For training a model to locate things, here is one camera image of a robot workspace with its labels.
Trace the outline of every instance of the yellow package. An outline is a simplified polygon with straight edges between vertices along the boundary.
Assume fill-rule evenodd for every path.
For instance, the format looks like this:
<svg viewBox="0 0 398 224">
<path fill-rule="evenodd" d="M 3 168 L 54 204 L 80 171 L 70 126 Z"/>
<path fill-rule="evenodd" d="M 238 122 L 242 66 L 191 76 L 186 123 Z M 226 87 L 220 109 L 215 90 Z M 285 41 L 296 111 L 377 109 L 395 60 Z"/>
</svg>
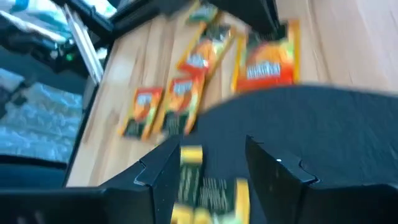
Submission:
<svg viewBox="0 0 398 224">
<path fill-rule="evenodd" d="M 191 41 L 177 69 L 191 75 L 205 74 L 210 78 L 231 45 L 236 29 L 228 24 L 200 25 L 200 30 Z"/>
<path fill-rule="evenodd" d="M 291 85 L 300 76 L 300 27 L 288 21 L 268 36 L 250 32 L 238 39 L 233 92 Z"/>
<path fill-rule="evenodd" d="M 194 224 L 249 224 L 250 198 L 246 179 L 203 178 Z"/>
<path fill-rule="evenodd" d="M 149 137 L 156 112 L 162 99 L 163 88 L 138 88 L 132 99 L 127 118 L 119 130 L 125 137 L 145 140 Z"/>
<path fill-rule="evenodd" d="M 195 124 L 205 76 L 174 78 L 167 89 L 162 129 L 168 134 L 189 134 Z"/>
<path fill-rule="evenodd" d="M 218 8 L 207 1 L 195 1 L 190 8 L 187 23 L 213 22 L 220 13 Z"/>
<path fill-rule="evenodd" d="M 198 203 L 199 186 L 203 175 L 201 146 L 181 147 L 180 185 L 173 207 L 171 224 L 191 224 Z"/>
</svg>

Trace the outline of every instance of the metal rod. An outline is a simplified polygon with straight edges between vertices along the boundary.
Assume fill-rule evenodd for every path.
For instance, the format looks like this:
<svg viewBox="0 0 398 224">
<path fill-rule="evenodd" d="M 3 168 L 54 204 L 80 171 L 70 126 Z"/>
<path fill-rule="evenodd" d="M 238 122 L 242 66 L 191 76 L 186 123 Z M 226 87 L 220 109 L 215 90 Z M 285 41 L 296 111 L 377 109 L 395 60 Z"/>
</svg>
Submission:
<svg viewBox="0 0 398 224">
<path fill-rule="evenodd" d="M 90 77 L 95 84 L 99 84 L 102 80 L 104 69 L 101 62 L 97 57 L 93 43 L 87 33 L 87 28 L 82 23 L 79 15 L 70 10 L 67 5 L 64 5 L 63 11 L 70 30 L 72 31 L 73 38 L 79 48 L 80 54 L 87 67 Z"/>
</svg>

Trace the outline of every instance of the snack packet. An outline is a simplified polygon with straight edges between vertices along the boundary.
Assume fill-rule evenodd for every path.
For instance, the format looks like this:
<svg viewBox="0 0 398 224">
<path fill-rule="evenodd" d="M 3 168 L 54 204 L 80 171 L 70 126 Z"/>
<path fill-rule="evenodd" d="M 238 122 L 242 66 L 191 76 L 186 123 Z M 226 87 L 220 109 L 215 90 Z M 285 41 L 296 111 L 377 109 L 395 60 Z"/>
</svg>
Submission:
<svg viewBox="0 0 398 224">
<path fill-rule="evenodd" d="M 167 89 L 162 129 L 168 134 L 189 134 L 200 104 L 205 76 L 174 78 Z"/>
<path fill-rule="evenodd" d="M 163 88 L 138 88 L 119 133 L 125 137 L 148 138 L 162 99 Z"/>
<path fill-rule="evenodd" d="M 202 24 L 197 35 L 177 64 L 177 69 L 191 75 L 204 73 L 210 78 L 235 35 L 235 28 L 228 24 Z"/>
<path fill-rule="evenodd" d="M 250 198 L 246 179 L 203 178 L 193 223 L 249 224 Z"/>
<path fill-rule="evenodd" d="M 190 224 L 198 204 L 199 186 L 203 175 L 201 146 L 181 147 L 180 185 L 174 203 L 171 223 Z"/>
<path fill-rule="evenodd" d="M 187 23 L 205 22 L 210 23 L 216 19 L 219 14 L 216 6 L 206 1 L 195 1 L 189 10 Z"/>
<path fill-rule="evenodd" d="M 299 72 L 299 22 L 288 21 L 266 37 L 250 32 L 239 38 L 231 88 L 242 92 L 291 85 L 298 82 Z"/>
</svg>

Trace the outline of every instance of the orange snack packet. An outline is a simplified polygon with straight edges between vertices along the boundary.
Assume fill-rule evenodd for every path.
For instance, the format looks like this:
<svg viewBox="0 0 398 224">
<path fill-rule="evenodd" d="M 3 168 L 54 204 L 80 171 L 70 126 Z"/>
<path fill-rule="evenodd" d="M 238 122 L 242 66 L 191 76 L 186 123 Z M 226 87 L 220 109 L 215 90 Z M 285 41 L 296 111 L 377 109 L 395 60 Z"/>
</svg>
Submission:
<svg viewBox="0 0 398 224">
<path fill-rule="evenodd" d="M 163 88 L 138 88 L 120 135 L 145 140 L 149 137 L 156 112 L 162 99 Z"/>
<path fill-rule="evenodd" d="M 200 24 L 197 36 L 191 41 L 177 69 L 191 75 L 204 73 L 210 78 L 231 45 L 235 28 L 228 24 Z"/>
<path fill-rule="evenodd" d="M 231 86 L 233 92 L 291 85 L 298 82 L 299 73 L 298 21 L 288 21 L 279 28 L 278 33 L 266 37 L 250 32 L 238 39 Z"/>
<path fill-rule="evenodd" d="M 189 134 L 197 117 L 204 74 L 174 78 L 165 96 L 165 111 L 162 129 L 168 134 Z"/>
</svg>

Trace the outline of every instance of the wooden table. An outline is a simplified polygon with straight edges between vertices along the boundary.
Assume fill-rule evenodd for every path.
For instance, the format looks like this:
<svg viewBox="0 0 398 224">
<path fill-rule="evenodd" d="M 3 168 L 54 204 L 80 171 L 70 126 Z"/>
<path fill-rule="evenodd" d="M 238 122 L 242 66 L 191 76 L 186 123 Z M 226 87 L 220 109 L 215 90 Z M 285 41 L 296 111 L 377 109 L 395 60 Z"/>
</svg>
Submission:
<svg viewBox="0 0 398 224">
<path fill-rule="evenodd" d="M 277 0 L 281 19 L 299 18 L 303 83 L 372 91 L 398 90 L 398 1 Z M 175 64 L 196 31 L 186 12 L 157 17 L 115 42 L 98 90 L 68 186 L 99 185 L 154 148 L 156 139 L 120 138 L 133 91 L 165 86 L 178 73 Z M 223 19 L 244 30 L 233 18 Z M 235 43 L 209 82 L 201 111 L 232 96 Z"/>
</svg>

